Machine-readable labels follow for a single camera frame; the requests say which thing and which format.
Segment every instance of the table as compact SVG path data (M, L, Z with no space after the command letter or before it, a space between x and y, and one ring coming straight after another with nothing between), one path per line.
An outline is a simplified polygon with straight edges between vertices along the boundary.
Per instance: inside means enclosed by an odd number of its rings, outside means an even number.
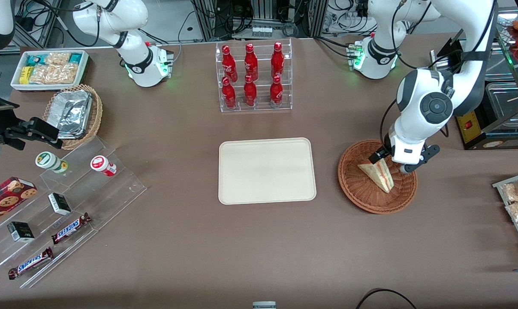
M402 53L425 65L448 38L412 35ZM343 194L336 166L351 144L379 137L409 69L368 80L312 39L292 43L294 109L248 115L219 111L213 43L184 45L173 78L153 88L136 86L114 49L88 49L87 84L104 104L99 135L150 188L32 289L0 273L0 308L250 308L275 300L280 309L337 309L377 287L419 308L518 308L518 236L491 188L518 174L518 150L464 151L451 121L449 139L429 139L442 151L418 169L415 200L394 215L366 213ZM11 100L27 119L50 97L13 91ZM397 115L395 108L385 130ZM312 143L316 198L222 205L220 144L284 137ZM0 182L32 180L42 172L34 156L51 150L39 142L23 152L2 148ZM404 303L376 295L362 308L391 306Z

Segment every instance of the acrylic bottle rack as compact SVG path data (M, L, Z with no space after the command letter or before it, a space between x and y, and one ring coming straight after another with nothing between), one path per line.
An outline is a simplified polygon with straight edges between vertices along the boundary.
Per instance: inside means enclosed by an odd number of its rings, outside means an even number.
M91 170L89 162L94 156L103 155L116 164L117 172L108 177ZM116 157L114 148L102 139L94 137L65 157L69 168L62 174L45 171L33 181L38 193L0 219L0 272L8 280L8 271L51 247L55 258L38 264L13 280L21 288L29 288L59 265L82 244L95 235L118 213L133 202L147 188ZM62 194L72 209L70 215L53 211L48 195ZM54 245L51 236L69 223L88 213L92 221L75 233ZM30 243L15 242L7 225L10 221L28 223L35 239Z
M282 103L279 108L271 107L271 57L274 52L274 43L282 43L282 54L284 55L284 72L281 76L280 83L284 90L282 92ZM244 76L246 76L246 70L244 67L244 58L246 57L246 42L233 41L233 42L220 42L216 44L215 53L215 64L217 69L217 86L219 88L219 102L220 109L222 112L254 112L254 111L279 111L292 109L293 107L293 96L292 96L292 41L290 39L266 39L252 41L253 50L257 55L257 63L259 65L259 79L255 81L257 87L257 104L255 107L249 107L245 103L244 97ZM221 88L223 86L221 79L224 76L223 71L223 53L221 47L228 45L230 47L230 54L236 61L236 71L238 73L238 80L232 83L236 92L236 108L228 109L223 100L223 93Z

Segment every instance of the cookie box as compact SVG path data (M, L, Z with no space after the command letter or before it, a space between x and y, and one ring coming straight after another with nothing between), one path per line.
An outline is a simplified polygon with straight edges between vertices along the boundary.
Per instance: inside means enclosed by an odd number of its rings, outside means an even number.
M10 177L2 182L0 184L0 218L36 192L34 184L20 178Z

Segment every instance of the coca-cola bottle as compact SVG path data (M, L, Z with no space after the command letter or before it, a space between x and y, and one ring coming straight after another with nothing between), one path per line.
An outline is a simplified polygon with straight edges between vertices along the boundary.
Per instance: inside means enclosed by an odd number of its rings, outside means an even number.
M232 82L236 82L238 80L236 61L234 61L234 57L230 54L230 48L228 45L223 45L221 49L223 51L223 70L225 72L225 76L230 78Z
M228 77L223 76L221 82L223 82L221 92L223 93L223 100L225 101L226 108L236 108L236 92L234 92L234 87L230 84L230 80Z
M284 72L284 55L282 54L282 43L274 43L274 53L271 58L271 76L282 76Z
M259 67L257 65L257 56L255 52L253 52L253 44L246 44L246 58L244 59L244 64L246 65L246 74L250 74L253 80L257 80L259 78Z
M279 108L282 104L282 92L284 88L280 84L280 76L274 76L271 85L271 106Z
M249 107L255 107L255 103L257 102L257 87L253 83L253 77L251 76L251 74L246 75L244 95L246 97L246 104Z

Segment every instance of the round wicker basket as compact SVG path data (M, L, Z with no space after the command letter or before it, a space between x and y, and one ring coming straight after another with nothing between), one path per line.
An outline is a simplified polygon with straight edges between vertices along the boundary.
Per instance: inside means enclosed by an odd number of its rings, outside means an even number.
M67 92L67 91L76 91L76 90L85 90L93 95L93 101L92 101L92 109L89 111L89 119L88 124L86 128L86 135L84 135L81 139L63 139L63 149L65 150L73 150L81 143L84 143L86 140L90 139L91 137L97 135L97 131L99 131L99 126L101 125L101 116L102 116L102 102L101 98L97 95L97 92L93 90L93 88L87 86L87 85L78 85L73 86L70 88L66 88L61 90L61 92ZM45 121L48 118L49 115L49 109L51 108L51 103L53 102L53 96L51 100L49 100L49 103L47 107L45 108L45 113L42 117L42 119Z
M358 167L379 147L379 140L367 139L347 148L337 168L339 184L349 200L361 209L378 214L395 213L408 206L416 195L417 176L415 172L403 174L400 172L400 164L387 157L385 162L395 185L389 193L383 192Z

